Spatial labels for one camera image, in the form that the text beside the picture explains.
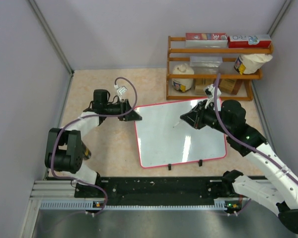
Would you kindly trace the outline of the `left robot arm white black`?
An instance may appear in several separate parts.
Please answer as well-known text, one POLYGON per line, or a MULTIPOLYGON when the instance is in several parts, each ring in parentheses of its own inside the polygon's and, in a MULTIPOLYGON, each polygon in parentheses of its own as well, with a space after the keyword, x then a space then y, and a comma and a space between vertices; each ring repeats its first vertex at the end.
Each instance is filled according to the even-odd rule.
POLYGON ((63 172, 65 175, 86 184, 85 190, 91 196, 99 196, 103 185, 97 181, 98 173, 90 169, 85 160, 90 159, 91 151, 82 141, 92 129, 100 126, 107 117, 120 121, 141 121, 127 99, 110 102, 110 93, 105 89, 96 89, 93 100, 80 117, 63 128, 52 128, 48 133, 45 166, 52 173, 63 172))

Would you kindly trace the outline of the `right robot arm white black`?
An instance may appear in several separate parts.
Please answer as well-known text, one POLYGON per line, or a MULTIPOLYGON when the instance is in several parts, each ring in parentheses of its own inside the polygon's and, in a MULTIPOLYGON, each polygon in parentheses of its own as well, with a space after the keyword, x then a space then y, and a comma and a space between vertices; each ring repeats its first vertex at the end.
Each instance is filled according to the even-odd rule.
POLYGON ((224 133, 231 148, 255 164, 273 189, 260 185, 233 170, 223 175, 222 191, 227 196, 246 196, 273 212, 292 233, 298 234, 298 177, 274 152, 266 138, 246 123, 246 110, 236 100, 227 100, 221 108, 207 101, 198 102, 180 119, 194 129, 208 126, 224 133))

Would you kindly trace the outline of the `whiteboard with pink frame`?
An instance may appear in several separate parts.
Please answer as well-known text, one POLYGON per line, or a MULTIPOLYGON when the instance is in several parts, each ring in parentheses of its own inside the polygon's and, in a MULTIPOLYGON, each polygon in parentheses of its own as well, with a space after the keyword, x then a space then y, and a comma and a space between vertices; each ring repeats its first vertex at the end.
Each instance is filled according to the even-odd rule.
POLYGON ((182 114, 204 100, 198 98, 136 107, 135 111, 143 118, 135 122, 143 168, 222 159, 227 155, 223 133, 209 127, 196 130, 183 121, 173 128, 182 114))

